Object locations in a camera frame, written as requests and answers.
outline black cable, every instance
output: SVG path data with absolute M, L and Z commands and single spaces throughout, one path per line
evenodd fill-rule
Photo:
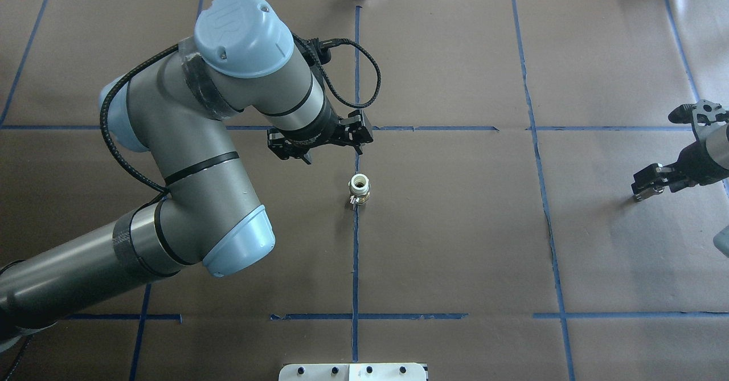
M 377 99 L 377 95 L 380 94 L 380 86 L 382 85 L 382 75 L 380 74 L 380 66 L 377 65 L 377 62 L 375 62 L 375 59 L 370 55 L 367 50 L 362 48 L 361 44 L 356 43 L 355 41 L 351 39 L 346 38 L 338 38 L 338 39 L 328 39 L 326 41 L 323 41 L 321 43 L 321 47 L 323 49 L 329 49 L 329 48 L 336 48 L 340 46 L 341 44 L 348 44 L 349 46 L 354 46 L 354 48 L 357 48 L 359 52 L 362 52 L 364 56 L 370 60 L 370 63 L 372 64 L 372 67 L 375 68 L 375 74 L 377 75 L 377 83 L 375 84 L 375 91 L 372 93 L 372 98 L 368 100 L 366 103 L 356 104 L 356 103 L 350 103 L 349 101 L 344 100 L 344 98 L 339 95 L 337 90 L 334 88 L 334 85 L 331 84 L 331 80 L 329 78 L 329 75 L 326 74 L 326 71 L 323 70 L 323 66 L 321 66 L 320 58 L 318 57 L 317 52 L 312 49 L 312 46 L 307 43 L 304 39 L 301 38 L 301 36 L 298 36 L 297 34 L 294 34 L 292 32 L 292 36 L 294 36 L 294 39 L 299 43 L 304 49 L 305 52 L 308 54 L 308 56 L 314 61 L 314 65 L 317 66 L 318 71 L 321 72 L 321 77 L 326 82 L 326 86 L 329 87 L 329 90 L 331 91 L 331 94 L 334 95 L 335 98 L 337 98 L 338 101 L 343 103 L 346 106 L 349 106 L 349 108 L 354 109 L 364 109 L 367 106 L 370 106 L 370 104 L 374 103 L 375 99 Z
M 99 111 L 99 128 L 101 129 L 101 136 L 102 138 L 104 138 L 104 143 L 106 143 L 109 152 L 112 153 L 112 156 L 114 157 L 114 159 L 116 159 L 117 163 L 119 163 L 119 165 L 122 166 L 122 168 L 127 171 L 128 174 L 131 174 L 133 178 L 137 179 L 141 183 L 146 184 L 147 186 L 158 192 L 163 192 L 164 194 L 167 194 L 167 188 L 154 183 L 153 181 L 151 181 L 151 179 L 139 173 L 137 169 L 135 169 L 126 160 L 124 160 L 122 153 L 120 153 L 119 149 L 117 149 L 117 145 L 114 144 L 114 140 L 112 140 L 112 135 L 109 132 L 109 107 L 112 105 L 112 99 L 114 98 L 114 96 L 116 96 L 121 88 L 129 83 L 129 81 L 135 75 L 145 70 L 147 67 L 151 66 L 155 62 L 158 62 L 167 55 L 173 54 L 174 52 L 177 52 L 177 44 L 174 44 L 170 48 L 159 52 L 155 56 L 149 58 L 148 60 L 137 65 L 134 69 L 127 72 L 127 74 L 122 76 L 120 80 L 118 80 L 117 83 L 115 83 L 114 86 L 112 86 L 112 88 L 109 90 L 109 93 L 107 93 L 107 97 L 104 98 L 104 102 L 101 104 L 101 110 Z
M 21 360 L 23 359 L 23 355 L 26 354 L 26 350 L 28 349 L 28 344 L 31 343 L 31 339 L 33 339 L 32 335 L 26 336 L 26 341 L 23 342 L 23 345 L 21 345 L 21 349 L 18 350 L 18 355 L 15 356 L 15 360 L 13 360 L 13 365 L 8 368 L 8 371 L 5 373 L 5 377 L 2 379 L 2 381 L 8 381 L 11 376 L 13 376 L 13 373 L 15 372 L 16 368 L 18 368 L 18 365 L 21 364 Z
M 144 204 L 144 206 L 142 206 L 140 208 L 144 208 L 144 207 L 147 207 L 147 206 L 152 206 L 154 203 L 157 203 L 157 202 L 161 201 L 166 196 L 167 196 L 167 192 L 159 192 L 159 194 L 157 194 L 157 196 L 155 196 L 154 199 L 146 202 L 146 204 Z
M 15 266 L 15 264 L 18 264 L 18 263 L 23 262 L 23 261 L 26 261 L 26 259 L 20 259 L 20 260 L 15 260 L 15 261 L 9 262 L 8 264 L 5 265 L 5 267 L 3 267 L 2 269 L 0 269 L 0 275 L 3 274 L 3 273 L 5 273 L 5 270 L 10 269 L 10 267 L 13 267 L 13 266 Z

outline metal bracket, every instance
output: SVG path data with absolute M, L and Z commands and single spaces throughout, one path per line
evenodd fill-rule
M 339 118 L 339 124 L 326 144 L 351 146 L 362 155 L 362 145 L 372 142 L 372 126 L 360 109 L 352 111 L 347 118 Z M 309 149 L 292 144 L 278 129 L 268 129 L 267 144 L 268 148 L 281 160 L 297 158 L 303 160 L 307 165 L 312 164 Z
M 722 125 L 716 124 L 729 122 L 729 113 L 720 104 L 701 99 L 695 104 L 678 106 L 669 114 L 669 121 L 672 124 L 691 124 L 696 141 L 703 146 L 708 135 L 721 129 Z M 676 163 L 667 166 L 653 163 L 635 173 L 633 179 L 635 183 L 630 187 L 636 202 L 661 194 L 666 186 L 671 192 L 677 192 L 697 184 L 697 181 L 677 169 Z
M 428 381 L 428 366 L 419 363 L 289 364 L 279 381 Z
M 669 114 L 672 124 L 691 124 L 698 142 L 706 140 L 709 134 L 721 126 L 711 126 L 717 122 L 729 121 L 729 114 L 720 104 L 701 99 L 695 104 L 682 104 Z

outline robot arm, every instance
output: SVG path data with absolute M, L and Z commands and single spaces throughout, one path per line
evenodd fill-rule
M 340 118 L 325 96 L 312 65 L 326 44 L 296 39 L 307 58 L 265 0 L 215 0 L 176 52 L 115 87 L 109 128 L 126 148 L 151 152 L 169 197 L 0 271 L 0 351 L 186 266 L 202 261 L 222 277 L 273 249 L 265 207 L 222 121 L 252 105 L 274 126 L 269 148 L 307 163 L 318 145 L 360 151 L 372 142 L 362 111 Z
M 682 104 L 669 114 L 669 121 L 691 124 L 696 142 L 681 150 L 672 165 L 653 163 L 633 175 L 631 188 L 638 202 L 661 194 L 665 186 L 677 192 L 729 178 L 729 114 L 720 104 Z

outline table surface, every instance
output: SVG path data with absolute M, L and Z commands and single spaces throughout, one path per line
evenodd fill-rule
M 268 151 L 255 109 L 232 119 L 276 249 L 63 319 L 14 379 L 276 379 L 287 363 L 357 360 L 448 380 L 726 379 L 729 260 L 711 239 L 727 191 L 636 204 L 630 184 L 693 141 L 667 121 L 675 106 L 729 100 L 716 13 L 729 0 L 268 1 L 300 36 L 375 56 L 375 142 L 361 157 L 317 148 L 307 166 Z M 106 151 L 98 93 L 190 35 L 210 2 L 0 0 L 2 260 L 153 196 Z M 369 98 L 357 52 L 326 69 Z M 372 181 L 357 212 L 355 171 Z

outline metal fitting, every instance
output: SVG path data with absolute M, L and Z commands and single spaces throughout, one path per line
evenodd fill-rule
M 349 179 L 349 203 L 352 210 L 364 204 L 370 198 L 370 179 L 362 173 L 357 173 Z

